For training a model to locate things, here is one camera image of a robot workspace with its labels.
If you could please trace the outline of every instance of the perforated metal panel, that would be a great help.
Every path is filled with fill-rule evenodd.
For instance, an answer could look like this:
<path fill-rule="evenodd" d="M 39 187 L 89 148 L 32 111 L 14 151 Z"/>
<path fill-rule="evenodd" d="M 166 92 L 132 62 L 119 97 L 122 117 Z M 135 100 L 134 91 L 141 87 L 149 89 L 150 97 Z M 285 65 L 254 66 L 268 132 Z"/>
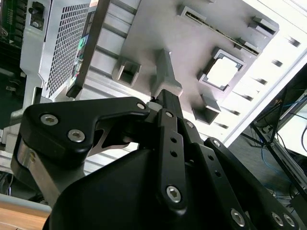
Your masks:
<path fill-rule="evenodd" d="M 80 4 L 63 8 L 47 87 L 49 96 L 72 75 L 88 7 L 89 4 Z"/>

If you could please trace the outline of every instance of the metal frame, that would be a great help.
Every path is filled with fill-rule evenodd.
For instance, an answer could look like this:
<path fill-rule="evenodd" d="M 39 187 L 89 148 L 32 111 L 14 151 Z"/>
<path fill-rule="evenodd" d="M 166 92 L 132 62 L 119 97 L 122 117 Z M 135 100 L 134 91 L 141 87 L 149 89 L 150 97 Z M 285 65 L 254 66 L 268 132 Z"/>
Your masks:
<path fill-rule="evenodd" d="M 274 4 L 278 5 L 277 2 L 266 1 L 257 1 L 257 0 L 244 0 L 247 4 L 254 7 L 255 9 L 266 14 L 273 20 L 279 18 L 278 21 L 283 20 L 283 24 L 280 24 L 280 28 L 288 29 L 290 31 L 290 25 L 295 25 L 300 32 L 307 33 L 306 27 L 303 27 L 304 22 L 299 21 L 298 18 L 300 15 L 289 13 L 281 13 L 282 7 L 276 7 Z M 302 67 L 307 63 L 307 51 L 305 51 L 294 63 L 291 68 L 284 73 L 282 78 L 277 81 L 274 86 L 267 90 L 266 93 L 261 97 L 261 100 L 258 100 L 253 107 L 249 110 L 248 113 L 242 115 L 239 121 L 239 124 L 231 130 L 224 138 L 223 143 L 226 146 L 230 144 L 245 130 L 246 127 L 257 117 L 257 115 L 266 107 L 266 105 L 272 101 L 272 99 L 286 86 L 286 84 L 297 74 Z"/>
<path fill-rule="evenodd" d="M 270 135 L 263 134 L 254 123 L 252 123 L 250 126 L 255 130 L 256 134 L 260 138 L 260 141 L 244 133 L 241 135 L 255 141 L 261 145 L 262 148 L 266 148 L 275 158 L 285 174 L 289 177 L 291 182 L 295 185 L 301 196 L 307 201 L 307 177 L 300 166 L 290 156 L 289 152 L 279 143 L 279 141 L 275 139 L 278 124 L 275 125 Z"/>
<path fill-rule="evenodd" d="M 80 69 L 80 74 L 78 75 L 74 86 L 67 93 L 69 97 L 76 97 L 84 86 L 85 79 L 91 65 L 93 54 L 98 42 L 98 38 L 100 36 L 102 25 L 105 22 L 107 10 L 109 8 L 110 3 L 111 0 L 101 0 L 98 2 L 96 14 L 89 34 L 89 37 L 91 39 L 88 40 L 84 51 L 83 64 Z"/>

